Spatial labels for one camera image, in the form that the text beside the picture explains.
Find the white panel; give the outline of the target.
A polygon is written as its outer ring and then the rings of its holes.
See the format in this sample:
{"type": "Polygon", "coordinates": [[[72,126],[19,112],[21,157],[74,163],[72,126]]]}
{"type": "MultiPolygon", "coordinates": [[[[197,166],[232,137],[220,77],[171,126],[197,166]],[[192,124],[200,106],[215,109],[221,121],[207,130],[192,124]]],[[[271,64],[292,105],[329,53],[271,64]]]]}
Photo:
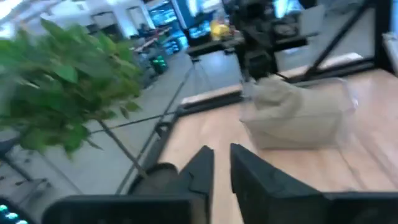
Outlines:
{"type": "Polygon", "coordinates": [[[313,37],[320,33],[325,16],[325,7],[319,4],[315,7],[304,9],[299,15],[299,31],[304,37],[313,37]]]}

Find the green leafy plant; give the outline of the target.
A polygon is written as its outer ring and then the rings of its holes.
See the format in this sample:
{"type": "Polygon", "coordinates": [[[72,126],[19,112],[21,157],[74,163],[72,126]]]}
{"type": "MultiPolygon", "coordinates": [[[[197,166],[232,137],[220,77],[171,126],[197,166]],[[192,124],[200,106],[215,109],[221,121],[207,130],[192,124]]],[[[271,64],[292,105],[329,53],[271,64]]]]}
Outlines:
{"type": "Polygon", "coordinates": [[[0,130],[20,146],[70,156],[91,144],[87,125],[139,109],[142,70],[125,42],[42,19],[43,35],[19,29],[0,39],[0,130]]]}

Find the black tripod stand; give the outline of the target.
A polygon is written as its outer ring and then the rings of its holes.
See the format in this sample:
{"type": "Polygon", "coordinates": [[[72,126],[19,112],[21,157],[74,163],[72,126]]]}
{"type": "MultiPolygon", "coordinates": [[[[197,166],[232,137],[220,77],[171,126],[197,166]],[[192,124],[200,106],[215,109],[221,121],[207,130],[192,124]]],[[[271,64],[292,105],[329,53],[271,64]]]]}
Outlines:
{"type": "Polygon", "coordinates": [[[130,112],[128,118],[121,113],[104,125],[97,121],[89,123],[95,143],[104,147],[94,151],[90,161],[93,169],[86,176],[85,192],[88,194],[120,194],[139,176],[138,168],[123,153],[108,128],[126,147],[128,152],[144,164],[150,145],[156,139],[155,127],[161,122],[169,122],[177,112],[181,101],[188,96],[214,90],[216,81],[211,74],[213,65],[209,57],[177,57],[171,61],[171,69],[162,75],[138,98],[139,109],[130,112]]]}

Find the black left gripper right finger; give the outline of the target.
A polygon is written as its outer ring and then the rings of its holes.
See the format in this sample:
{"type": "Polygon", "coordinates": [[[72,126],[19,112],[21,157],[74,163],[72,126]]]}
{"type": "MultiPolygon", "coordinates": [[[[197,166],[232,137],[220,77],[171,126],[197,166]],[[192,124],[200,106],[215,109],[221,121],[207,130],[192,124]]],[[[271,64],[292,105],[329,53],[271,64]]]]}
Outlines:
{"type": "Polygon", "coordinates": [[[240,144],[230,150],[244,224],[398,224],[398,192],[322,192],[240,144]]]}

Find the dark grey round cylinder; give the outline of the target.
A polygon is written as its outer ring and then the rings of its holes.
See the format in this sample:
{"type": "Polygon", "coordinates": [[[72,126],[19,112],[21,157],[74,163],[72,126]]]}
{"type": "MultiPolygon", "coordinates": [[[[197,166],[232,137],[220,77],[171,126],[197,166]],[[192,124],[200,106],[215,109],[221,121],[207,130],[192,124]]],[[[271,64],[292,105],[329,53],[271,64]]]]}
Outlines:
{"type": "Polygon", "coordinates": [[[152,195],[161,192],[164,187],[178,177],[175,165],[163,162],[152,166],[146,171],[147,177],[138,175],[129,190],[128,195],[152,195]]]}

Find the dark background desk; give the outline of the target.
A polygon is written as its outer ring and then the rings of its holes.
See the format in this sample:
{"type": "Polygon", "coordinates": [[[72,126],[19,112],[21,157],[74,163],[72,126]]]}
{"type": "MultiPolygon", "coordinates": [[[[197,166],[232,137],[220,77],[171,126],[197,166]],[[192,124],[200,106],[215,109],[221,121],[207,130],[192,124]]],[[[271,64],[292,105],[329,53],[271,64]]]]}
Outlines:
{"type": "Polygon", "coordinates": [[[224,40],[212,40],[201,45],[189,47],[185,53],[191,57],[199,57],[218,51],[224,51],[225,54],[245,54],[246,43],[242,37],[232,37],[224,40]]]}

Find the black table frame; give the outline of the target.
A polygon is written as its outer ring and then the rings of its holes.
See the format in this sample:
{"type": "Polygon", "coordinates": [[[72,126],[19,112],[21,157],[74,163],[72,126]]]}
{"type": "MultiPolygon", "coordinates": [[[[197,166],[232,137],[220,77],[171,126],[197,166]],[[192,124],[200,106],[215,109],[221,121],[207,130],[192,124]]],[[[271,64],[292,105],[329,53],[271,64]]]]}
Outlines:
{"type": "Polygon", "coordinates": [[[229,86],[187,98],[165,124],[145,166],[168,162],[181,169],[209,146],[215,152],[215,187],[223,193],[230,187],[229,147],[236,143],[317,190],[398,191],[398,78],[381,45],[393,0],[365,5],[376,10],[374,57],[294,77],[307,112],[270,121],[288,131],[251,131],[245,122],[254,105],[241,86],[229,86]]]}

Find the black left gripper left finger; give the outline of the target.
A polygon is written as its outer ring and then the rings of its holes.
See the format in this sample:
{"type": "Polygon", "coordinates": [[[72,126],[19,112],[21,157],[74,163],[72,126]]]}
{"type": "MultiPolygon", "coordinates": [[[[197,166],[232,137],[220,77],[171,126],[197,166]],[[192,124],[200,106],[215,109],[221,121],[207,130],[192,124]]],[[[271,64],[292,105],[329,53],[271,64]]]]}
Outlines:
{"type": "Polygon", "coordinates": [[[214,163],[214,151],[202,146],[158,192],[65,197],[45,210],[42,224],[210,224],[214,163]]]}

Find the device with teal lights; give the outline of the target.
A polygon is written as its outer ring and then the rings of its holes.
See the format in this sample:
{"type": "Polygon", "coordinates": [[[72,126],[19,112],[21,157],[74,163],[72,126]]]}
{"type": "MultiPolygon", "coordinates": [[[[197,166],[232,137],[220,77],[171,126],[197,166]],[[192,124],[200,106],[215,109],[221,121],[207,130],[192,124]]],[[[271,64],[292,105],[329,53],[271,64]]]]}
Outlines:
{"type": "Polygon", "coordinates": [[[20,206],[7,198],[0,197],[0,224],[36,224],[20,206]]]}

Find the yellow object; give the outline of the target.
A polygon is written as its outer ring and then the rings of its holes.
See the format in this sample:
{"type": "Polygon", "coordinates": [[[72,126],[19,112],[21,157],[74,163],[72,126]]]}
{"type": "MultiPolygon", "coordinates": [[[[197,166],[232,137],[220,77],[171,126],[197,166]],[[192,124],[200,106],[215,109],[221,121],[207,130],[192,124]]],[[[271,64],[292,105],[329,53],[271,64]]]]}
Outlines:
{"type": "Polygon", "coordinates": [[[222,38],[230,35],[229,26],[218,21],[212,21],[210,23],[211,38],[213,40],[221,40],[222,38]]]}

